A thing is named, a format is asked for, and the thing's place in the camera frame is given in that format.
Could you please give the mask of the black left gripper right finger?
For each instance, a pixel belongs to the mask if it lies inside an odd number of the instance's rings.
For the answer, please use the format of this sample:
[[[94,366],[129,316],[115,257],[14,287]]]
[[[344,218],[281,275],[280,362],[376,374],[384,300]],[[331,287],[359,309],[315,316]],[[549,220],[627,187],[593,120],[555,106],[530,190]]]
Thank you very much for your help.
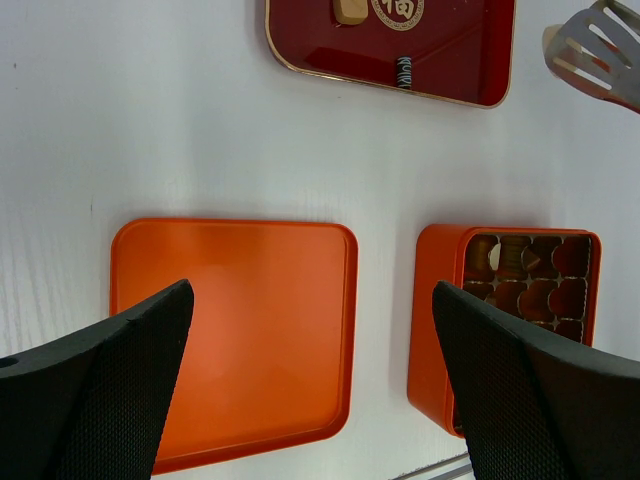
[[[639,364],[441,281],[435,328],[478,479],[636,479]]]

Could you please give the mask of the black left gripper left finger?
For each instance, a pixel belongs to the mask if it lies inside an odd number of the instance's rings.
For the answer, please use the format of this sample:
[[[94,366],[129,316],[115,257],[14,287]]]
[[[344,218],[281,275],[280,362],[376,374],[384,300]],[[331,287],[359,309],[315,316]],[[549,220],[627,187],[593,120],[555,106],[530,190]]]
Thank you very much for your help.
[[[181,280],[2,358],[2,478],[150,478],[193,308],[193,289]]]

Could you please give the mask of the white square chocolate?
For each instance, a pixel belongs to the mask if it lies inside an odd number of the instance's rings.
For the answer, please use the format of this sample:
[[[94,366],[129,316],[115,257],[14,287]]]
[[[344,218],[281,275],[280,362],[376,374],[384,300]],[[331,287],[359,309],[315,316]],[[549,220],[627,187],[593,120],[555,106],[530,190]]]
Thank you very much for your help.
[[[499,268],[501,256],[501,244],[495,244],[488,253],[488,263],[492,271],[496,272]]]

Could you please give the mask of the orange box lid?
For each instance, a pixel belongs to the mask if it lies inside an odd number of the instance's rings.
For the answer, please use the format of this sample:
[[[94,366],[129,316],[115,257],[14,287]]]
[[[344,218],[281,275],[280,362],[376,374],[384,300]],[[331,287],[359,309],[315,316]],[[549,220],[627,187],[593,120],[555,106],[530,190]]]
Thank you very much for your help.
[[[315,442],[350,413],[358,243],[335,223],[140,218],[111,245],[110,310],[187,280],[194,310],[153,471]]]

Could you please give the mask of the metal serving tongs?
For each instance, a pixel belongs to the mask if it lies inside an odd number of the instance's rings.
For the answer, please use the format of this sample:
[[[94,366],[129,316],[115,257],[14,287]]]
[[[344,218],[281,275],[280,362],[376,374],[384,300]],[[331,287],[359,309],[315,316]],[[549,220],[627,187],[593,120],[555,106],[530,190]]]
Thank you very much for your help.
[[[573,39],[584,51],[578,70],[558,78],[598,100],[639,111],[639,14],[618,1],[596,1],[569,18],[556,40]],[[569,49],[556,57],[564,58]]]

